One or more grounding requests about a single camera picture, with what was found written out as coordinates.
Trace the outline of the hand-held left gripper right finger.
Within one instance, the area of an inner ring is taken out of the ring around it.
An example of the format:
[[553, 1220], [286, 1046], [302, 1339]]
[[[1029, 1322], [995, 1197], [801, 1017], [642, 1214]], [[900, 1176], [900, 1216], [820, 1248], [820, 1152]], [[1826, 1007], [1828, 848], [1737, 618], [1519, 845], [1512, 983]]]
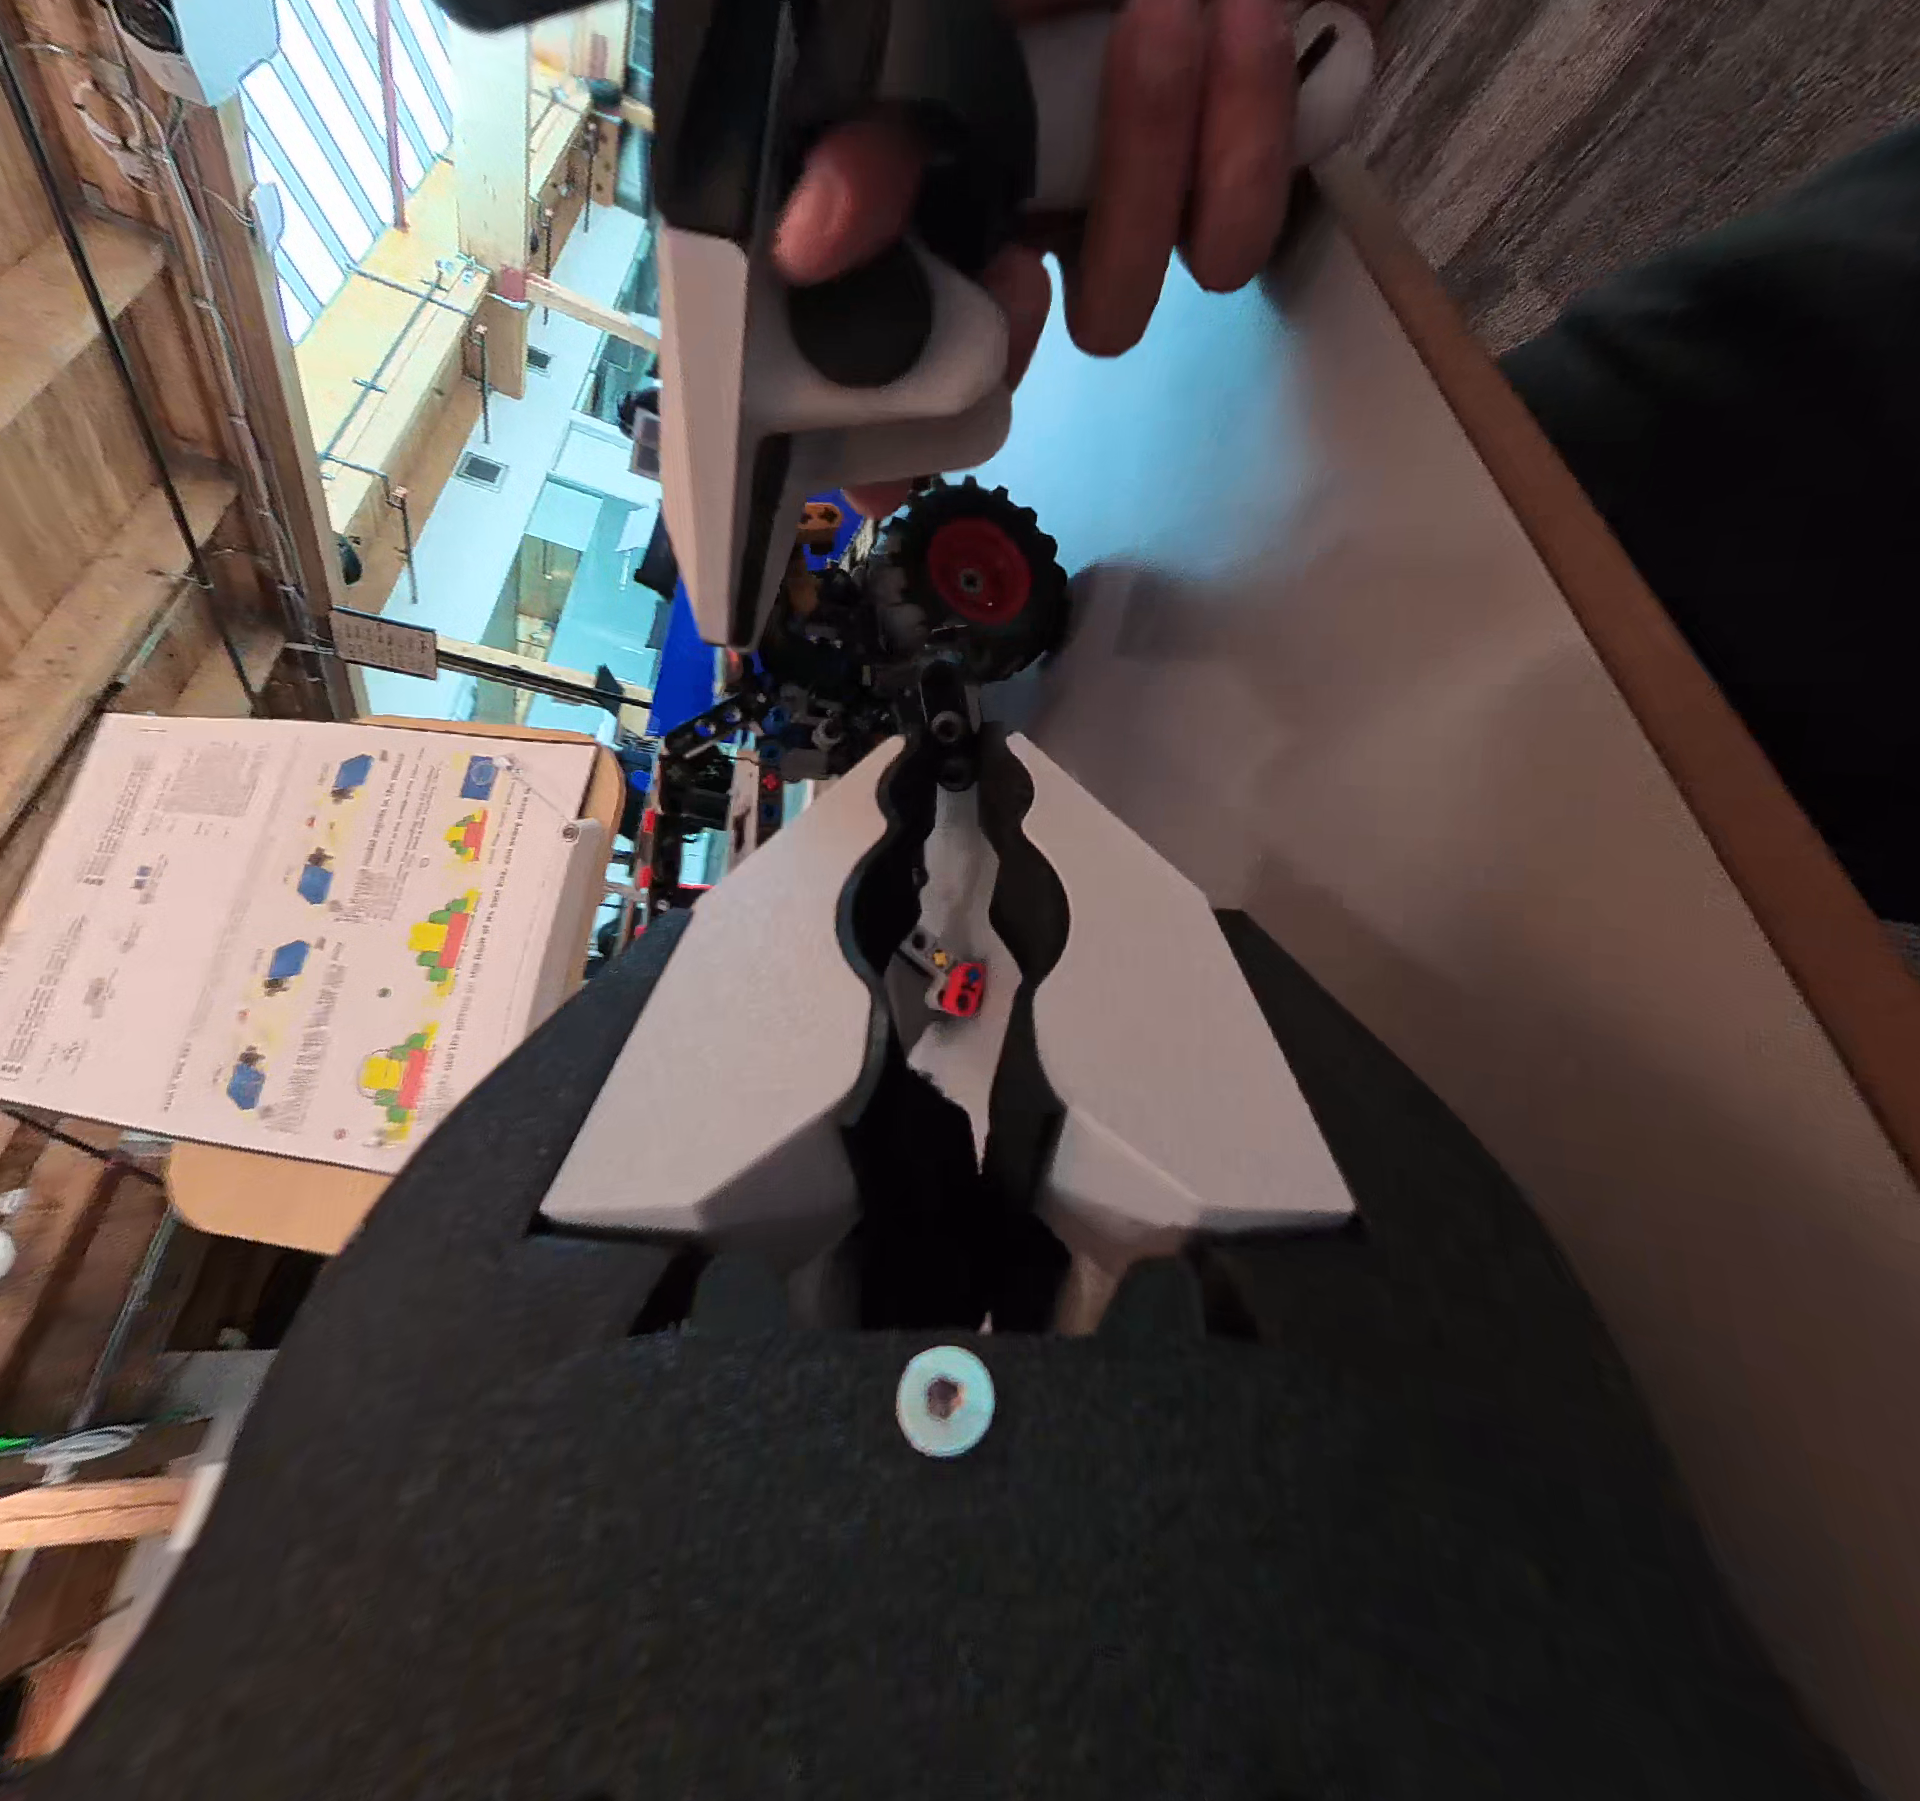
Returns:
[[1178, 1254], [1356, 1212], [1206, 894], [1031, 740], [984, 727], [989, 921], [1017, 978], [983, 1177], [1073, 1254]]

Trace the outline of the instruction poster board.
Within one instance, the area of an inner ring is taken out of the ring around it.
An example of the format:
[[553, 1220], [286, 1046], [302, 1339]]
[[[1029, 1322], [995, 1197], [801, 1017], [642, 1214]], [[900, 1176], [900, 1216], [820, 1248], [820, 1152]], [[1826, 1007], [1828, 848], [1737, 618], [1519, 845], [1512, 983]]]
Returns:
[[[539, 978], [519, 1037], [529, 1037], [581, 984], [593, 916], [612, 862], [626, 787], [612, 751], [570, 728], [472, 725], [472, 734], [504, 740], [511, 756], [538, 748], [589, 753], [589, 773], [568, 824], [570, 845], [559, 906], [539, 953]], [[334, 1257], [386, 1193], [392, 1176], [325, 1160], [176, 1140], [162, 1164], [173, 1211], [192, 1229], [254, 1244]]]

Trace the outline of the person's right hand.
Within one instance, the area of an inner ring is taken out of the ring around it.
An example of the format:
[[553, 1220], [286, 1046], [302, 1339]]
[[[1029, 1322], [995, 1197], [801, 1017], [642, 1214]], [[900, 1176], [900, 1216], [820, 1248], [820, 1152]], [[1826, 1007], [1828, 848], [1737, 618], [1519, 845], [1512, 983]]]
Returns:
[[[1019, 383], [1051, 307], [1086, 354], [1138, 345], [1179, 258], [1227, 294], [1274, 252], [1295, 174], [1292, 9], [1317, 0], [997, 0], [1017, 24], [1111, 8], [1083, 217], [1040, 217], [980, 275], [1007, 321], [1005, 379]], [[1337, 1], [1380, 19], [1391, 0]]]

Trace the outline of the small red grey brick piece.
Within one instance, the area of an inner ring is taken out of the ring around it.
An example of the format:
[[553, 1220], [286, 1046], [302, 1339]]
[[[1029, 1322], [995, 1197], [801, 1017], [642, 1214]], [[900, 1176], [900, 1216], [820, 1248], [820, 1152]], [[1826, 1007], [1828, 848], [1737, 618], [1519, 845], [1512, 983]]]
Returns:
[[925, 1004], [939, 1017], [974, 1020], [987, 994], [987, 963], [947, 948], [942, 937], [916, 924], [897, 948], [900, 959], [925, 978]]

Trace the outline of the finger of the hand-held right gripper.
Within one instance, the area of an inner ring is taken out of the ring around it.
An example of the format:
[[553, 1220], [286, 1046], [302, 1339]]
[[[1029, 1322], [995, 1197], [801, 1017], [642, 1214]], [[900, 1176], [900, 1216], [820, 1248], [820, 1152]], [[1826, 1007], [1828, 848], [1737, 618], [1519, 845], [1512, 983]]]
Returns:
[[663, 517], [694, 624], [750, 649], [800, 530], [787, 290], [763, 252], [659, 227]]

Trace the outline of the blue black toy brick truck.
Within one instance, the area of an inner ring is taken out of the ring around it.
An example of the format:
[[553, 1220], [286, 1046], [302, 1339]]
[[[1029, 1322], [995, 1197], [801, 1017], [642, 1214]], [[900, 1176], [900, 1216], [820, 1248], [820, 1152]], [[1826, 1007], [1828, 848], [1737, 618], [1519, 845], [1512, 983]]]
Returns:
[[773, 610], [732, 687], [661, 732], [657, 828], [724, 828], [733, 769], [765, 828], [800, 781], [839, 778], [882, 740], [925, 736], [947, 787], [973, 783], [978, 693], [1051, 656], [1067, 571], [1033, 508], [977, 479], [927, 479], [827, 554], [837, 504], [803, 507]]

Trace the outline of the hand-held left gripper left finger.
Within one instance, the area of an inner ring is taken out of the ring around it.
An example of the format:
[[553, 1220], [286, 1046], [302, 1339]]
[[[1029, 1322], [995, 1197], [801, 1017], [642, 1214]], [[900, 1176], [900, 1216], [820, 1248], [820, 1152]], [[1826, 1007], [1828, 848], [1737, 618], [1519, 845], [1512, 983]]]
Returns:
[[841, 1237], [858, 1187], [843, 1122], [885, 1010], [841, 939], [885, 838], [900, 734], [827, 787], [692, 910], [542, 1202], [557, 1229]]

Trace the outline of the white printed instruction sheet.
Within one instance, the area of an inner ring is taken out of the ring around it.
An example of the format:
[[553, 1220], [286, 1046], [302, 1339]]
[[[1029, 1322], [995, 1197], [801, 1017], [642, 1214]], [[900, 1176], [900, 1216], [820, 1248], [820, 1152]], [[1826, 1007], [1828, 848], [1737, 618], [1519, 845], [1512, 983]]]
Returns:
[[581, 983], [603, 758], [109, 715], [4, 924], [4, 1107], [395, 1176]]

